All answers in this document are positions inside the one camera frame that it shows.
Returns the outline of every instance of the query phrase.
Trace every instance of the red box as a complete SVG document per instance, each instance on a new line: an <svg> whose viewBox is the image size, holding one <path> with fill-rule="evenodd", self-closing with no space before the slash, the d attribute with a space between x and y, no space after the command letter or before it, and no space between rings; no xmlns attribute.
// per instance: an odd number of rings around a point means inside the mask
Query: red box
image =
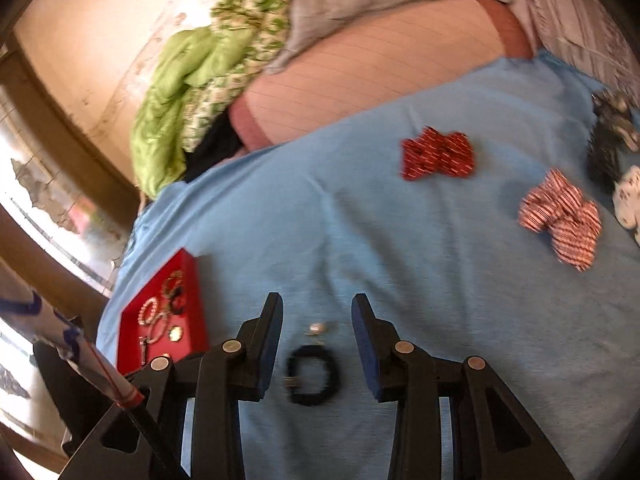
<svg viewBox="0 0 640 480"><path fill-rule="evenodd" d="M156 298L156 312L161 312L168 304L168 300L162 296L163 285L166 293L177 285L177 280L181 280L181 294L174 305L180 308L180 313L166 316L166 320L162 317L156 320L151 339L158 337L158 341L146 346L146 362L165 354L175 362L194 352L206 352L209 349L196 263L193 256L185 249L180 249L122 311L116 365L120 373L128 374L142 368L140 338L149 336L150 326L140 325L138 320L152 319L153 302L147 305L142 314L141 309L147 300ZM169 338L169 330L173 327L180 327L174 329L174 336L182 331L178 341Z"/></svg>

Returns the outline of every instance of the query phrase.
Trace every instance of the green floral fabric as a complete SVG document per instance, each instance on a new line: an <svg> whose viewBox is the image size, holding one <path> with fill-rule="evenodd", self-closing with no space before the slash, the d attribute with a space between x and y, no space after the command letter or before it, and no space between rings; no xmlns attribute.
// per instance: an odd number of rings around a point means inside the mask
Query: green floral fabric
<svg viewBox="0 0 640 480"><path fill-rule="evenodd" d="M289 32L289 0L220 0L211 9L211 28L253 31L241 59L226 73L187 91L182 148L192 152L215 119L284 46Z"/></svg>
<svg viewBox="0 0 640 480"><path fill-rule="evenodd" d="M209 27L166 42L131 131L138 187L155 199L180 179L213 119L284 45L288 0L220 0Z"/></svg>

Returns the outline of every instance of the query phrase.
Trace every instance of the red patterned bow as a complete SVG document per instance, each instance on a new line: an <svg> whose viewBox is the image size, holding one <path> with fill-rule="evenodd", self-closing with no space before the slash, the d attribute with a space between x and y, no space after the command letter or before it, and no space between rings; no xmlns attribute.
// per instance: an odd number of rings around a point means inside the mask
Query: red patterned bow
<svg viewBox="0 0 640 480"><path fill-rule="evenodd" d="M560 170L550 170L544 182L520 204L518 223L537 233L548 229L558 259L582 271L591 267L602 231L598 208L582 199L582 191Z"/></svg>
<svg viewBox="0 0 640 480"><path fill-rule="evenodd" d="M474 149L465 134L447 136L425 128L417 139L402 141L402 177L414 180L439 171L449 176L469 176L474 171Z"/></svg>

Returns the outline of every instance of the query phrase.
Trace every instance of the metal screw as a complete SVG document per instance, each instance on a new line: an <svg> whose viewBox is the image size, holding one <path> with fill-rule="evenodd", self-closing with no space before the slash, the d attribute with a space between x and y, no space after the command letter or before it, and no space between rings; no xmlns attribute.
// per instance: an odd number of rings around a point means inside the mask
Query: metal screw
<svg viewBox="0 0 640 480"><path fill-rule="evenodd" d="M316 322L309 326L309 331L306 335L322 335L324 332L326 332L326 324Z"/></svg>
<svg viewBox="0 0 640 480"><path fill-rule="evenodd" d="M300 378L298 377L285 377L284 387L289 390L297 390L300 387Z"/></svg>
<svg viewBox="0 0 640 480"><path fill-rule="evenodd" d="M414 345L412 345L411 343L409 343L408 341L398 341L396 343L396 352L401 353L401 354L410 354L411 352L414 351Z"/></svg>
<svg viewBox="0 0 640 480"><path fill-rule="evenodd" d="M153 361L151 361L151 369L159 372L160 370L164 370L169 365L169 359L164 356L156 357Z"/></svg>
<svg viewBox="0 0 640 480"><path fill-rule="evenodd" d="M225 343L222 345L222 349L228 354L233 354L241 348L242 343L237 339L230 339L229 341L225 341Z"/></svg>
<svg viewBox="0 0 640 480"><path fill-rule="evenodd" d="M473 368L473 370L483 370L486 366L486 362L481 357L470 357L466 364L469 365L469 368Z"/></svg>

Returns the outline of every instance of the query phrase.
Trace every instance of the bracelet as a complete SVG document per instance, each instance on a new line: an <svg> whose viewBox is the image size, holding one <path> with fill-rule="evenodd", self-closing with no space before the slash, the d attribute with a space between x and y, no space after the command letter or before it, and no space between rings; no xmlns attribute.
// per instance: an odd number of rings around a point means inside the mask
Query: bracelet
<svg viewBox="0 0 640 480"><path fill-rule="evenodd" d="M302 386L298 373L298 360L313 357L324 362L327 371L327 384L316 394L299 394L296 390ZM302 406L319 406L331 399L340 389L340 371L334 355L327 348L320 345L304 345L294 351L287 359L287 377L285 386L289 389L289 399Z"/></svg>
<svg viewBox="0 0 640 480"><path fill-rule="evenodd" d="M145 319L145 312L149 305L151 305L151 311L149 311L149 315ZM157 313L158 313L158 300L155 297L149 298L140 307L140 311L138 312L138 324L140 326L151 324L155 319Z"/></svg>
<svg viewBox="0 0 640 480"><path fill-rule="evenodd" d="M152 337L154 327L156 326L156 323L158 323L160 319L162 319L162 330L160 330L160 332L158 332L158 334L155 337ZM169 316L165 312L161 312L160 314L158 314L149 325L149 332L146 335L146 343L148 345L152 345L153 343L160 341L160 338L164 335L164 332L166 331L168 325L169 325Z"/></svg>
<svg viewBox="0 0 640 480"><path fill-rule="evenodd" d="M169 290L168 283L170 283L171 280L174 280L174 286L172 286L172 288ZM182 287L182 271L174 270L174 272L169 274L169 277L165 279L164 282L162 282L160 294L162 294L162 297L165 298L166 300L171 301L174 299L174 294L176 293L176 291L181 287Z"/></svg>

